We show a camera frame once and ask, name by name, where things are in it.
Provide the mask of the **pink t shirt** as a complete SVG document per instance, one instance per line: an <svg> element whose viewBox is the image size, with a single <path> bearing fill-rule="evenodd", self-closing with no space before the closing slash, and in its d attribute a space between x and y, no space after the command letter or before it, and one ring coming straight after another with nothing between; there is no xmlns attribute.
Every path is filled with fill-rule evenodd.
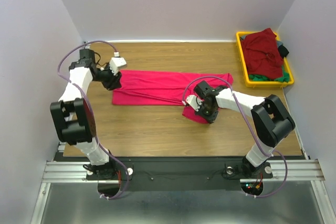
<svg viewBox="0 0 336 224"><path fill-rule="evenodd" d="M172 105L182 106L182 97L187 85L194 79L207 77L212 86L223 85L219 77L230 84L234 79L230 73L186 73L167 71L122 70L121 88L113 90L113 105Z"/></svg>

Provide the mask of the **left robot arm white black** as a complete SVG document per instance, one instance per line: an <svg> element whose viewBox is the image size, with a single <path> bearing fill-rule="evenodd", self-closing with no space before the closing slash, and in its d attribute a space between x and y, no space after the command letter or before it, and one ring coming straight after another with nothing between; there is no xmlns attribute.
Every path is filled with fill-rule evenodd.
<svg viewBox="0 0 336 224"><path fill-rule="evenodd" d="M88 175L97 179L113 179L118 169L111 152L102 147L97 139L97 128L87 98L91 82L100 82L111 91L121 87L121 69L126 67L124 58L115 51L105 66L99 65L98 53L84 48L79 51L79 60L69 66L69 79L64 93L50 105L51 117L57 136L80 150L89 159L84 165Z"/></svg>

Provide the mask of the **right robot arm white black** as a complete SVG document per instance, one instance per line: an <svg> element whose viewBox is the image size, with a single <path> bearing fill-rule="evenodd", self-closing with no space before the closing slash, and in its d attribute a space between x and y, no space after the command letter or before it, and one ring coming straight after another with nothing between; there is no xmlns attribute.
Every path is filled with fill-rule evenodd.
<svg viewBox="0 0 336 224"><path fill-rule="evenodd" d="M255 97L233 91L226 86L213 88L206 81L197 84L194 92L195 95L186 98L186 103L207 123L215 121L219 109L229 109L242 114L255 140L241 165L243 174L248 177L260 172L260 168L272 156L276 146L296 127L285 105L274 94L265 98Z"/></svg>

